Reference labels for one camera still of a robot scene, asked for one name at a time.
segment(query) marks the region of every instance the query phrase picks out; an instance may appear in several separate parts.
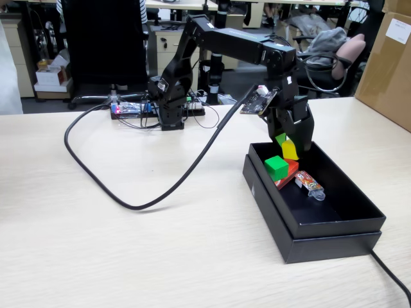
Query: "snack package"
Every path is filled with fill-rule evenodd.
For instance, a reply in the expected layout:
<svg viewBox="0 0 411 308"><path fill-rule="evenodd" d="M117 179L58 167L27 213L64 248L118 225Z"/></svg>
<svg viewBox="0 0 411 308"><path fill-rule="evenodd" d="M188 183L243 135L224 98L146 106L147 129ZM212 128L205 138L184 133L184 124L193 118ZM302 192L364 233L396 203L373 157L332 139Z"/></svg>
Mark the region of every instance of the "snack package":
<svg viewBox="0 0 411 308"><path fill-rule="evenodd" d="M306 191L309 197L314 197L318 201L323 201L326 198L324 188L305 171L299 171L295 175L295 183Z"/></svg>

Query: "black robotic arm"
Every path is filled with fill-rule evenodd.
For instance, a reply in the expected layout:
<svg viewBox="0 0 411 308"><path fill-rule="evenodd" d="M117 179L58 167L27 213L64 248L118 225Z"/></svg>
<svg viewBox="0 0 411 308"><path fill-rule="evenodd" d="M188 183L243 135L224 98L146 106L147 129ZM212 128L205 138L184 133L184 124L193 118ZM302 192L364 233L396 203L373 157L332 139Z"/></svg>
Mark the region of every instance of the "black robotic arm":
<svg viewBox="0 0 411 308"><path fill-rule="evenodd" d="M274 141L285 132L299 155L310 149L314 121L306 97L297 96L296 50L244 31L216 29L205 15L190 17L175 56L162 76L150 78L148 82L148 94L159 106L163 129L184 128L183 108L193 81L191 56L197 47L266 66L266 86L277 89L277 95L262 115L267 117L270 138Z"/></svg>

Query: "desk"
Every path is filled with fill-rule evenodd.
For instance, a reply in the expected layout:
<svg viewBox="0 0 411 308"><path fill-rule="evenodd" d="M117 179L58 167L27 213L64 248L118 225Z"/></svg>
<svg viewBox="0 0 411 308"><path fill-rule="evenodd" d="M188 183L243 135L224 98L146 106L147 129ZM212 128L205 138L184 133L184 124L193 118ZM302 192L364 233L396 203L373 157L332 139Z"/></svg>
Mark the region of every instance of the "desk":
<svg viewBox="0 0 411 308"><path fill-rule="evenodd" d="M344 6L346 1L342 0L241 0L242 2L264 2L264 3L277 3L277 4L305 4L305 5L331 5L331 6ZM359 1L353 1L351 7L359 6Z"/></svg>
<svg viewBox="0 0 411 308"><path fill-rule="evenodd" d="M28 1L32 3L57 3L57 0L19 0ZM174 10L202 10L203 0L180 0L176 3L165 3L160 0L146 0L147 8L169 8ZM208 9L210 11L217 11L218 5L208 1Z"/></svg>
<svg viewBox="0 0 411 308"><path fill-rule="evenodd" d="M310 106L313 140L387 215L375 250L411 287L411 133L354 98ZM78 114L0 117L0 307L408 307L371 256L284 265L242 175L249 144L270 141L257 117L237 113L181 187L132 212L65 149ZM193 119L142 132L101 111L70 143L137 205L170 188L213 132Z"/></svg>

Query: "white table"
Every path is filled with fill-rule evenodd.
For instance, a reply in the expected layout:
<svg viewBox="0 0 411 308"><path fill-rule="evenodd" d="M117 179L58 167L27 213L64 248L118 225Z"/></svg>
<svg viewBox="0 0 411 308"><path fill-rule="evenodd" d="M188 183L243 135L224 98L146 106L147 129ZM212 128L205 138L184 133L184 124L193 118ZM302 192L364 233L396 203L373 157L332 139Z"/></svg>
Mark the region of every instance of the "white table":
<svg viewBox="0 0 411 308"><path fill-rule="evenodd" d="M331 5L331 6L344 6L347 1L344 0L241 0L243 2L264 2L264 3L277 3L277 4L306 4L306 5ZM359 1L351 2L351 7L359 6Z"/></svg>
<svg viewBox="0 0 411 308"><path fill-rule="evenodd" d="M411 287L411 134L354 98L310 106L313 140L387 216L376 253ZM257 117L237 113L177 191L132 212L66 151L78 114L0 117L0 307L408 307L371 256L284 265L242 175L249 144L270 141ZM173 185L214 132L186 125L142 132L94 112L70 143L138 205Z"/></svg>
<svg viewBox="0 0 411 308"><path fill-rule="evenodd" d="M32 3L57 3L57 0L19 0L28 1ZM166 3L161 0L146 0L147 8L168 8L174 10L202 10L203 0L180 0L175 3ZM217 11L218 5L208 1L208 9L210 11Z"/></svg>

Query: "white shirt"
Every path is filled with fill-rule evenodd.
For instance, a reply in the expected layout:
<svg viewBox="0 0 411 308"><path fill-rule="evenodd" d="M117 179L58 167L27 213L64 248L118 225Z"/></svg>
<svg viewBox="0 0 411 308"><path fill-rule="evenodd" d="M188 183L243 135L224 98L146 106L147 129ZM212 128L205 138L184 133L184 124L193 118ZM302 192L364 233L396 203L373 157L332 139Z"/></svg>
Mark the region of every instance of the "white shirt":
<svg viewBox="0 0 411 308"><path fill-rule="evenodd" d="M22 114L17 71L0 21L0 115Z"/></svg>

